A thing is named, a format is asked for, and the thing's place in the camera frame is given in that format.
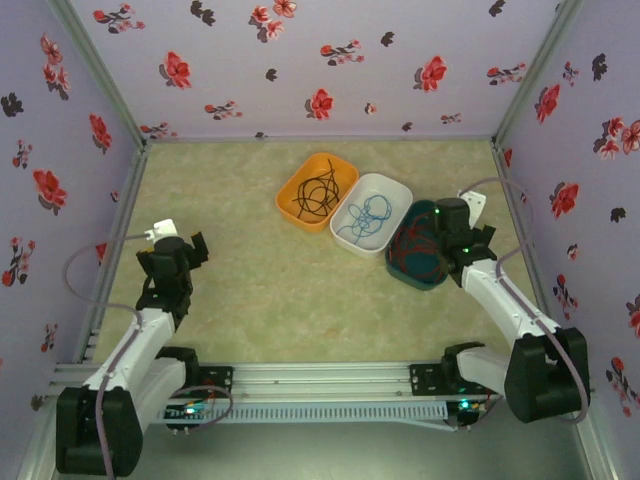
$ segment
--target white bowl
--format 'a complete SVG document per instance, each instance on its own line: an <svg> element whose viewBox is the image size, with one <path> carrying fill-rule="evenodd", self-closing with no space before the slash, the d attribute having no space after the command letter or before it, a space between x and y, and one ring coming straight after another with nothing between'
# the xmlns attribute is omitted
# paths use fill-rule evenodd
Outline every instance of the white bowl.
<svg viewBox="0 0 640 480"><path fill-rule="evenodd" d="M372 198L375 195L386 198L390 209L383 198ZM368 203L369 215L374 218L387 217L386 220L380 221L363 215L361 221L357 222L356 219L365 210L367 199L371 199ZM333 239L356 255L374 258L385 249L412 203L411 190L400 182L379 173L363 175L331 217L329 225Z"/></svg>

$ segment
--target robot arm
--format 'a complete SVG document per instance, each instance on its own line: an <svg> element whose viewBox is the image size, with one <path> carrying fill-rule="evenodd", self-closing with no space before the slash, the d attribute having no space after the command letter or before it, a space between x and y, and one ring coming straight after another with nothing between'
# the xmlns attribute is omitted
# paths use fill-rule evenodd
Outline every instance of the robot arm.
<svg viewBox="0 0 640 480"><path fill-rule="evenodd" d="M56 466L61 473L106 473L95 414L105 375L102 422L116 476L135 468L144 432L167 399L197 383L195 350L163 347L188 313L190 271L207 261L206 244L200 233L191 237L193 247L185 243L171 220L156 223L146 234L154 247L137 254L147 274L136 303L141 321L136 315L113 353L82 387L66 388L58 397Z"/></svg>
<svg viewBox="0 0 640 480"><path fill-rule="evenodd" d="M475 220L470 223L468 200L440 200L437 209L436 234L444 268L489 313L511 350L507 357L479 343L450 347L443 357L445 371L504 395L514 415L525 423L580 410L576 381L539 323L567 352L589 398L584 336L577 328L562 329L545 316L505 273L496 277L496 256L488 248L495 230L472 228Z"/></svg>

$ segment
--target blue cable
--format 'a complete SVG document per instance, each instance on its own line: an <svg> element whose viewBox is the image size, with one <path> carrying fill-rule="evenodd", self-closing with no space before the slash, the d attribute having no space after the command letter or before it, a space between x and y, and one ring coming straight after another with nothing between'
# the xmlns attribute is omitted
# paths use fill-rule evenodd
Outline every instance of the blue cable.
<svg viewBox="0 0 640 480"><path fill-rule="evenodd" d="M384 215L374 215L371 213L371 202L372 200L380 198L385 203L385 213ZM358 244L358 241L361 238L370 237L378 233L382 229L382 225L386 220L391 218L391 204L389 200L384 195L376 194L367 198L364 201L363 208L358 207L357 205L350 203L348 207L349 213L354 218L354 221L351 225L345 225L341 227L336 233L340 234L342 230L345 228L350 228L351 233L354 237L356 237L356 241L353 242L354 245Z"/></svg>

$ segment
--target floral wallpaper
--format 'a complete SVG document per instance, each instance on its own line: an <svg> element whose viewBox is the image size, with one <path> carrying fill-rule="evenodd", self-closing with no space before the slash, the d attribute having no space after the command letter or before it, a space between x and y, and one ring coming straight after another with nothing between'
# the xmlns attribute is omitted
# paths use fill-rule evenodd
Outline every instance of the floral wallpaper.
<svg viewBox="0 0 640 480"><path fill-rule="evenodd" d="M529 191L555 319L587 337L602 441L629 480L640 472L636 16L635 0L585 2L502 142L506 170Z"/></svg>
<svg viewBox="0 0 640 480"><path fill-rule="evenodd" d="M13 479L87 311L64 290L62 264L108 236L135 147L46 3L3 8L0 31L0 410L11 412L0 415L0 478ZM72 267L85 295L96 252Z"/></svg>
<svg viewBox="0 0 640 480"><path fill-rule="evenodd" d="M558 0L71 4L143 136L258 141L492 135Z"/></svg>

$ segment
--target orange bowl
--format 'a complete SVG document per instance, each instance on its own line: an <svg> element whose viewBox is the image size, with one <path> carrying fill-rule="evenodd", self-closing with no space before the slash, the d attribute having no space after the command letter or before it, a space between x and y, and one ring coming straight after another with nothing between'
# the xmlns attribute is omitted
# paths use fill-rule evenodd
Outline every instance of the orange bowl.
<svg viewBox="0 0 640 480"><path fill-rule="evenodd" d="M356 167L340 157L316 153L280 189L276 205L296 227L321 232L359 176Z"/></svg>

